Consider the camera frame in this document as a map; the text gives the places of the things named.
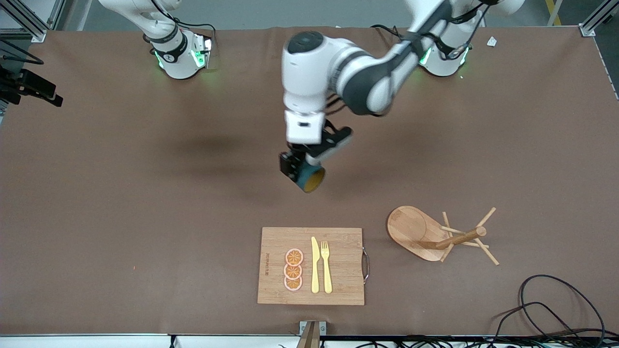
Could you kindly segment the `teal cup yellow inside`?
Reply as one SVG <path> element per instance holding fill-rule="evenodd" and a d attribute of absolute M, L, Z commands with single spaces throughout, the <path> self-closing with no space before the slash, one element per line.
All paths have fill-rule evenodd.
<path fill-rule="evenodd" d="M 325 177 L 322 165 L 312 165 L 304 161 L 296 173 L 295 184 L 303 192 L 310 193 L 318 189 Z"/>

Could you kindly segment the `yellow plastic knife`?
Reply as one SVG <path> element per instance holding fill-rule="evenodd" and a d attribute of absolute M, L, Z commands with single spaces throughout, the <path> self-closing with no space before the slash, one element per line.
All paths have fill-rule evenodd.
<path fill-rule="evenodd" d="M 321 258 L 321 252 L 318 246 L 318 241 L 314 236 L 311 237 L 312 246 L 312 277 L 311 277 L 311 291 L 316 294 L 319 292 L 319 273 L 318 262 Z"/>

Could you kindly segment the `yellow plastic fork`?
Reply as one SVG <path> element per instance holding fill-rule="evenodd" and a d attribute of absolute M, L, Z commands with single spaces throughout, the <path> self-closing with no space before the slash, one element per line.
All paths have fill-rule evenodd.
<path fill-rule="evenodd" d="M 331 269 L 329 265 L 329 257 L 331 256 L 330 248 L 327 241 L 321 242 L 321 258 L 323 259 L 324 269 L 324 291 L 325 293 L 332 293 L 333 285 L 331 279 Z"/>

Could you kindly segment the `wooden mug tree stand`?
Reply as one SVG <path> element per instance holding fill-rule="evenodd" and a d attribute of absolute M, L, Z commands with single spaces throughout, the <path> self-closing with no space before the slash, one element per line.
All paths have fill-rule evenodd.
<path fill-rule="evenodd" d="M 477 247 L 499 266 L 500 262 L 481 240 L 486 236 L 485 223 L 496 212 L 492 207 L 475 227 L 468 231 L 454 229 L 447 212 L 442 212 L 442 222 L 414 206 L 400 206 L 388 216 L 387 233 L 390 238 L 407 251 L 426 261 L 444 262 L 456 246 Z"/>

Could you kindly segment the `large table cover mat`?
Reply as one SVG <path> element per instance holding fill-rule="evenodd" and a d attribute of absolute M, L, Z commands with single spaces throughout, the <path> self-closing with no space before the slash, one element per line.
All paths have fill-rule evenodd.
<path fill-rule="evenodd" d="M 0 333 L 493 334 L 532 275 L 619 333 L 619 101 L 575 27 L 487 27 L 458 75 L 409 78 L 303 193 L 285 151 L 281 51 L 297 28 L 220 31 L 221 63 L 165 75 L 141 33 L 55 31 L 31 52 L 61 108 L 0 126 Z M 489 37 L 497 46 L 489 47 Z M 482 242 L 426 261 L 388 235 L 414 206 Z M 363 229 L 363 306 L 257 303 L 263 227 Z"/>

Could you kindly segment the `aluminium frame profile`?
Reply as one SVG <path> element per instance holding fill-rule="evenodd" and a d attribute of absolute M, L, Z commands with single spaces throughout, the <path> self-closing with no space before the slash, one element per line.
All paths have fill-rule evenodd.
<path fill-rule="evenodd" d="M 67 0 L 0 0 L 0 36 L 42 43 L 57 29 Z"/>
<path fill-rule="evenodd" d="M 578 27 L 582 37 L 595 37 L 595 29 L 604 20 L 619 11 L 619 0 L 603 0 L 602 3 Z"/>

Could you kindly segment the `aluminium post with bracket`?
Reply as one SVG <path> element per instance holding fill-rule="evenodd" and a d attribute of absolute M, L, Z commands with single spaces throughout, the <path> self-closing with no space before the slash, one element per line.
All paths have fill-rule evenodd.
<path fill-rule="evenodd" d="M 326 321 L 301 321 L 300 339 L 296 348 L 324 348 L 322 336 L 327 333 Z"/>

